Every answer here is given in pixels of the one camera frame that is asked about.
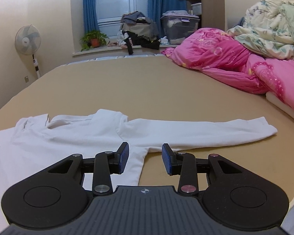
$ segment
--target orange flower pot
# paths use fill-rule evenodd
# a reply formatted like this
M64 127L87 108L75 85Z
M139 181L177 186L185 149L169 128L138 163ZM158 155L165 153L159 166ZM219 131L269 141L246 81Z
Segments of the orange flower pot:
M100 42L98 39L91 39L90 40L90 44L93 48L98 48L100 47Z

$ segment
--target pile of clothes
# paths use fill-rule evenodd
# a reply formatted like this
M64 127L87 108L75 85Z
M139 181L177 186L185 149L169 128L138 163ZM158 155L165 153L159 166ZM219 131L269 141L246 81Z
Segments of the pile of clothes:
M272 92L294 110L294 2L262 0L243 26L202 28L162 53L237 89Z
M157 24L140 11L122 16L117 39L117 43L108 46L117 45L127 48L130 55L133 54L132 46L156 50L159 50L160 47Z
M227 33L254 53L294 60L294 2L262 0L247 10L243 21Z

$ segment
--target mattress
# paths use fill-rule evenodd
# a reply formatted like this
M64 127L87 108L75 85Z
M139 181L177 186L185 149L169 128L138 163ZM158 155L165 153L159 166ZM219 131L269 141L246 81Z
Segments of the mattress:
M266 99L271 102L273 105L277 106L280 110L283 110L287 113L291 118L294 119L294 110L285 103L281 102L272 92L266 93Z
M233 147L190 150L197 158L218 153L276 183L294 197L294 121L264 96L245 93L164 56L86 61L57 67L0 109L0 130L23 117L48 113L89 115L98 109L120 111L129 119L222 122L264 116L276 136ZM198 174L201 190L205 174ZM178 185L168 176L161 153L145 159L140 185Z

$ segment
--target storage container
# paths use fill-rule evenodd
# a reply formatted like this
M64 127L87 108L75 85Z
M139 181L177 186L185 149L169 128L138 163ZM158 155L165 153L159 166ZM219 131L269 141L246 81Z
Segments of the storage container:
M162 28L170 44L181 44L198 29L199 17L195 15L165 15Z
M194 15L201 15L201 2L192 4L191 9L193 10Z

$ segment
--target fan stand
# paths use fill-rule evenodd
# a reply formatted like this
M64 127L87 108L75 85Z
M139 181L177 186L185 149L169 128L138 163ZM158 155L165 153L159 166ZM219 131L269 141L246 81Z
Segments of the fan stand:
M35 66L35 70L36 70L36 73L37 73L37 77L40 78L41 77L41 74L40 74L40 70L38 68L38 62L37 62L37 59L35 58L34 54L33 54L33 64Z

